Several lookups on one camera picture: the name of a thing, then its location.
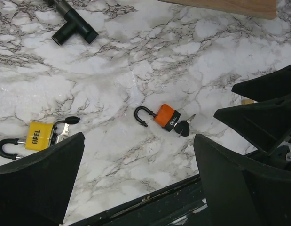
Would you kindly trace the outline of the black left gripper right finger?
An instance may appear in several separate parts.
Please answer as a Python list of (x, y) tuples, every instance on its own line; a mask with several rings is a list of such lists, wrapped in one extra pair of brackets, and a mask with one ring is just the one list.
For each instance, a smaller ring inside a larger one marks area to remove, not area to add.
[(194, 152), (215, 226), (291, 226), (291, 161), (233, 152), (204, 135)]

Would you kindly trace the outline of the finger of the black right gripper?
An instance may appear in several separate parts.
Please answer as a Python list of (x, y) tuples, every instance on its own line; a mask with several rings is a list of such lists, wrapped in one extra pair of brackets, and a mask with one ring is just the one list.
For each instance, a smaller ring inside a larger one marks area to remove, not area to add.
[(231, 127), (257, 149), (271, 153), (291, 135), (291, 94), (219, 109), (214, 118)]
[(291, 94), (291, 65), (235, 84), (232, 92), (254, 101), (267, 101), (289, 95)]

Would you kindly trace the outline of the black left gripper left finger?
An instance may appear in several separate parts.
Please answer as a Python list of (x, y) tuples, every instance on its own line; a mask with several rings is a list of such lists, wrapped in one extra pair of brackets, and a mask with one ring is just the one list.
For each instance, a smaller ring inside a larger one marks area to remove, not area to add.
[(63, 223), (84, 141), (80, 132), (43, 151), (0, 166), (0, 226)]

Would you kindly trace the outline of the yellow padlock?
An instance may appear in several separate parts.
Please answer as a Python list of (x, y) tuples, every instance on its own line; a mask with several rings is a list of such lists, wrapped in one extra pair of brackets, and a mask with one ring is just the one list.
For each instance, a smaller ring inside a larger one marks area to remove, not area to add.
[(23, 158), (19, 154), (5, 152), (4, 145), (6, 144), (22, 144), (25, 146), (25, 149), (42, 151), (51, 146), (51, 138), (54, 131), (54, 123), (31, 122), (25, 141), (21, 141), (18, 138), (7, 138), (0, 141), (0, 156), (14, 161)]

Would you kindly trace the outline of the orange padlock black keys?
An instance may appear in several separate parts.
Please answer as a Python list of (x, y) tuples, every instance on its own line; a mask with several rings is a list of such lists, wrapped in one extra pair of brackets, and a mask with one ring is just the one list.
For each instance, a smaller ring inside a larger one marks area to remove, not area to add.
[(182, 137), (188, 137), (190, 135), (190, 123), (195, 118), (196, 114), (193, 114), (186, 120), (182, 120), (174, 126), (174, 131)]

